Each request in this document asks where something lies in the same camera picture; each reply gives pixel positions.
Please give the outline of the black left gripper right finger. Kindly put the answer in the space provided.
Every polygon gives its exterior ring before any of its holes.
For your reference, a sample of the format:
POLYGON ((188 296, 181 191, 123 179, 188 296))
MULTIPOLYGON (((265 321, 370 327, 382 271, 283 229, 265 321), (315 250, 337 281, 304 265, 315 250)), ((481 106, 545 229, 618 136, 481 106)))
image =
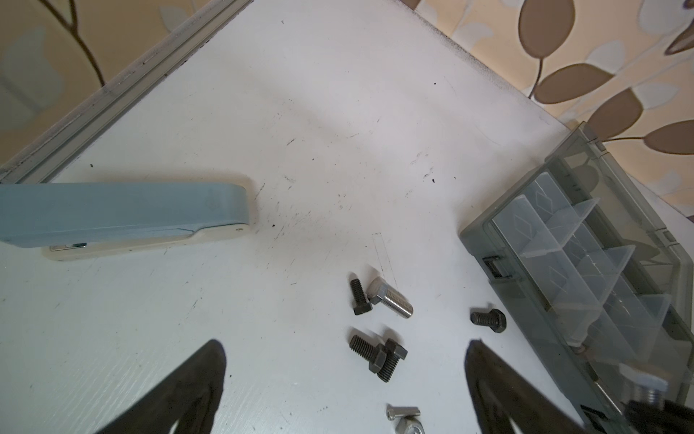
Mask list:
POLYGON ((464 360, 466 381, 482 433, 583 433, 543 394, 481 340, 464 360))

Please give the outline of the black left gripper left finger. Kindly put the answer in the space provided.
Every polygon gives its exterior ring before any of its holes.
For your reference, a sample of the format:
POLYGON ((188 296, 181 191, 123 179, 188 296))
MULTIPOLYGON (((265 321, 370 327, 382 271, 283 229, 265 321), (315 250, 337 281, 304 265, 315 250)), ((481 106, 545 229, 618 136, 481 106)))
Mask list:
POLYGON ((223 394, 227 359, 210 340, 101 433, 210 433, 223 394))

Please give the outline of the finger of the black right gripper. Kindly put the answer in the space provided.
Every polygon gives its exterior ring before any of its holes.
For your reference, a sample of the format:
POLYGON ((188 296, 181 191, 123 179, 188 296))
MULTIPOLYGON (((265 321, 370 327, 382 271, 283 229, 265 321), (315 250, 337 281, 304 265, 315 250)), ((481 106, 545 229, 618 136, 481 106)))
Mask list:
POLYGON ((637 433, 693 434, 693 410, 672 401, 665 401, 662 409, 629 401, 624 416, 637 433))

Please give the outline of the black hex bolt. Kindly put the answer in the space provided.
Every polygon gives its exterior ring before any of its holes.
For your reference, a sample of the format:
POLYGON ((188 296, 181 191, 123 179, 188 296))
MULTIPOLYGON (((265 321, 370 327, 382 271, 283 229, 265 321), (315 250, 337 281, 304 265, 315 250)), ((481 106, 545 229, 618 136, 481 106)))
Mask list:
POLYGON ((366 297, 363 286, 361 285, 361 280, 353 278, 350 280, 350 287, 355 300, 354 315, 361 316, 372 311, 372 304, 366 297))
POLYGON ((386 359, 377 373, 381 381, 388 383, 392 378, 400 360, 404 360, 408 355, 408 350, 399 342, 389 338, 385 342, 386 359))
POLYGON ((501 334, 507 328, 507 318, 500 309, 491 309, 489 312, 474 311, 470 314, 470 321, 479 327, 488 327, 496 334, 501 334))
POLYGON ((361 336, 353 335, 349 347, 369 363, 369 370, 372 373, 378 374, 383 369, 388 357, 385 345, 372 345, 361 336))

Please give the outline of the silver hex bolt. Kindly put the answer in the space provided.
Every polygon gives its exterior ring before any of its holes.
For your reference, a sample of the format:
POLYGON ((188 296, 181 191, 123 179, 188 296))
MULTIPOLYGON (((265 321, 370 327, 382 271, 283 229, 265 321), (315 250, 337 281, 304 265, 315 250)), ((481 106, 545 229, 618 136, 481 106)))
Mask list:
POLYGON ((407 298, 381 277, 369 285, 367 295, 372 305, 385 305, 402 318, 411 318, 414 314, 414 307, 407 298))

